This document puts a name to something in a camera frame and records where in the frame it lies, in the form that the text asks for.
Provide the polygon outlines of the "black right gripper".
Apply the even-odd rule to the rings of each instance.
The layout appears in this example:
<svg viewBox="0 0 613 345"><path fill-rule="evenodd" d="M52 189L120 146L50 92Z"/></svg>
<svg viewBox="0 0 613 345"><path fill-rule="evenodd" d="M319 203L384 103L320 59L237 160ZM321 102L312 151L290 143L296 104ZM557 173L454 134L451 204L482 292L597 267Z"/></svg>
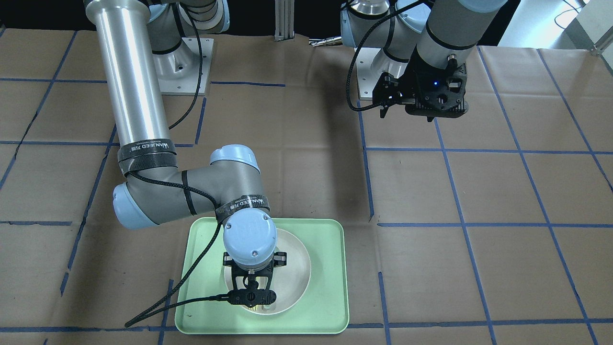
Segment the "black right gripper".
<svg viewBox="0 0 613 345"><path fill-rule="evenodd" d="M227 301L234 305L255 307L273 304L276 293L270 288L273 270L287 264L287 253L276 252L272 260L262 269L243 269L230 257L223 254L223 265L231 269L232 289L227 293Z"/></svg>

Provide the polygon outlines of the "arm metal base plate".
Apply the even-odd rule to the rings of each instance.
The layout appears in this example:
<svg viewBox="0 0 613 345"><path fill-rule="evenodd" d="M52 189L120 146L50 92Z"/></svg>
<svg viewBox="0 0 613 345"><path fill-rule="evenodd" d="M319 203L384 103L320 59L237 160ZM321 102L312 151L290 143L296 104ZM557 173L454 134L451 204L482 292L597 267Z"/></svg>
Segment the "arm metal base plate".
<svg viewBox="0 0 613 345"><path fill-rule="evenodd" d="M374 87L381 74L389 72L393 77L399 78L405 72L407 64L407 62L391 59L385 55L383 49L362 48L355 65L357 67L359 100L372 100Z"/></svg>
<svg viewBox="0 0 613 345"><path fill-rule="evenodd" d="M177 50L166 54L154 54L160 92L163 95L205 96L213 57L214 39L183 38Z"/></svg>

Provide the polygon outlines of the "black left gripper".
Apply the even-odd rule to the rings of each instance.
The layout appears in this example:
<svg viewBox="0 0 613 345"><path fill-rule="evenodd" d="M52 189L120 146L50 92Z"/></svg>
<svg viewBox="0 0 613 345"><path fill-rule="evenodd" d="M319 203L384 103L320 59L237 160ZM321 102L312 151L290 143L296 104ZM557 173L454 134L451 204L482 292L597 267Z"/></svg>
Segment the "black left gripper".
<svg viewBox="0 0 613 345"><path fill-rule="evenodd" d="M372 101L382 107L380 117L385 118L393 105L404 105L409 115L459 118L469 109L465 100L468 74L466 65L460 65L455 53L443 56L443 67L429 65L415 49L405 73L395 78L381 74L374 87Z"/></svg>

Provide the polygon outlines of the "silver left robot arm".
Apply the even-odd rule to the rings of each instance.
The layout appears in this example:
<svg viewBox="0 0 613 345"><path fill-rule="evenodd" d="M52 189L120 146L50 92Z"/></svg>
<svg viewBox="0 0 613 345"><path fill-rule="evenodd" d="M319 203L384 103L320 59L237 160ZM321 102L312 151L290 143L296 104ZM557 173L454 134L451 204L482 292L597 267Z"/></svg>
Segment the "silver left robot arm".
<svg viewBox="0 0 613 345"><path fill-rule="evenodd" d="M355 112L379 108L385 118L392 106L409 115L459 118L465 100L466 60L491 25L504 0L348 0L341 7L343 45L355 52L348 68L345 96ZM371 105L351 100L351 77L364 48L375 49L366 63Z"/></svg>

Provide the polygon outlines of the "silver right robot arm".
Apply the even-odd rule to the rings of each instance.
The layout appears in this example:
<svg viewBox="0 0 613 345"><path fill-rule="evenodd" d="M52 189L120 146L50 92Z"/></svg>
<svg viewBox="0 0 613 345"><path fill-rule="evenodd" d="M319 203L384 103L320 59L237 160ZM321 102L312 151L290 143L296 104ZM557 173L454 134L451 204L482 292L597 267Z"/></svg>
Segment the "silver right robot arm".
<svg viewBox="0 0 613 345"><path fill-rule="evenodd" d="M209 166L179 171L148 36L149 3L86 0L84 6L98 31L120 140L117 160L126 178L114 188L117 219L136 230L213 211L224 228L224 264L246 284L233 284L216 299L247 307L273 304L273 270L287 256L275 249L277 229L253 151L223 146L213 151Z"/></svg>

